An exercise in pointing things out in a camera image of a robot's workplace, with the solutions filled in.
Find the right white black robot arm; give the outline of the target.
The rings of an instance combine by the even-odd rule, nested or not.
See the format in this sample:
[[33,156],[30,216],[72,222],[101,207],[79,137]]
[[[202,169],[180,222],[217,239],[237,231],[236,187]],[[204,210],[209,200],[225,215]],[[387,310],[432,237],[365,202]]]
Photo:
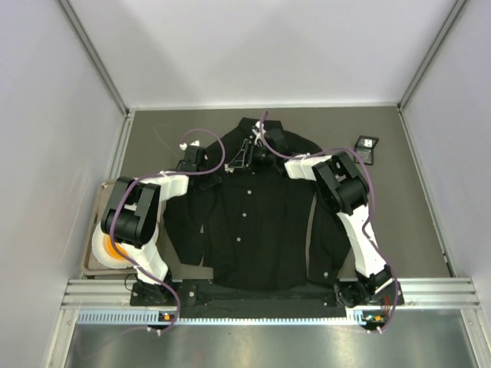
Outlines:
[[344,227],[354,254],[357,280],[337,281],[334,292],[347,307],[397,302],[400,285],[381,254],[371,226],[373,185],[361,157],[354,150],[333,149],[320,153],[294,153],[279,130],[253,128],[239,151],[225,164],[234,173],[253,166],[277,166],[289,179],[316,184],[321,199]]

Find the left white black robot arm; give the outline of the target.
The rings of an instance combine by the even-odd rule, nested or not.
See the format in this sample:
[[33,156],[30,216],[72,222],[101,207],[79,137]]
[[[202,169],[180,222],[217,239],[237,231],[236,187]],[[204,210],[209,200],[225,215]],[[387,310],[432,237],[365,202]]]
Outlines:
[[184,157],[177,171],[162,171],[157,176],[138,181],[119,177],[112,189],[100,227],[105,234],[104,246],[110,255],[129,263],[144,284],[161,286],[170,273],[157,250],[159,215],[162,204],[187,194],[189,177],[206,161],[205,148],[199,141],[182,143]]

